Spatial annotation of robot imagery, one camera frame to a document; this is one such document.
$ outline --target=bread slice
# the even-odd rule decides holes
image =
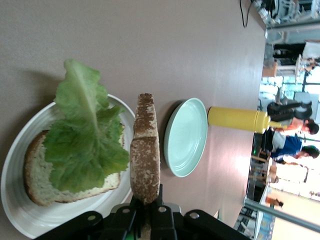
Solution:
[[[153,95],[138,96],[133,140],[130,145],[130,183],[133,195],[145,205],[160,188],[160,145]]]
[[[33,139],[28,146],[24,158],[24,187],[28,197],[35,204],[47,207],[54,202],[71,203],[118,188],[120,184],[120,173],[113,173],[107,176],[104,179],[104,185],[102,187],[95,187],[86,191],[72,193],[70,191],[59,191],[54,188],[49,181],[53,164],[45,161],[46,149],[43,141],[46,138],[47,132],[48,131],[42,131]],[[123,147],[124,131],[119,141]]]

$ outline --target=mustard bottle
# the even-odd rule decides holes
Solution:
[[[213,106],[208,112],[208,124],[226,128],[241,129],[263,134],[269,127],[286,128],[271,121],[265,111]]]

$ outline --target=brown table surface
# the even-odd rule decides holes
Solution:
[[[257,109],[265,30],[254,8],[243,28],[238,0],[1,1],[0,32],[1,170],[19,131],[53,101],[67,58],[100,70],[101,83],[133,111],[138,94],[152,93],[161,147],[178,101],[199,98],[207,110]],[[183,213],[220,210],[233,227],[246,195],[252,142],[252,132],[209,126],[201,161],[184,178],[162,156],[164,201]],[[0,233],[28,239],[2,205]]]

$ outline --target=white plate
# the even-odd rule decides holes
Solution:
[[[124,124],[124,148],[129,151],[133,138],[135,114],[119,98],[108,95],[110,106],[126,108],[120,114]],[[111,209],[123,203],[130,191],[129,168],[121,173],[121,182],[117,189],[72,203],[54,203],[48,207],[34,204],[27,196],[23,181],[24,155],[29,143],[42,130],[49,129],[56,119],[63,118],[53,102],[39,111],[15,138],[7,156],[1,177],[1,198],[4,211],[10,222],[22,234],[36,238],[49,230],[67,222],[87,211],[97,211],[105,218]]]

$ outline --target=black cable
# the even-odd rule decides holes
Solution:
[[[246,23],[245,23],[245,20],[244,20],[244,13],[243,13],[243,11],[242,11],[241,1],[242,1],[242,0],[240,0],[240,10],[241,10],[241,17],[242,17],[242,25],[243,25],[244,28],[246,28],[247,25],[248,25],[249,11],[250,11],[250,8],[251,8],[252,3],[254,2],[254,0],[250,0],[250,5],[249,5],[249,8],[248,8],[248,12],[247,12],[247,14],[246,14]]]

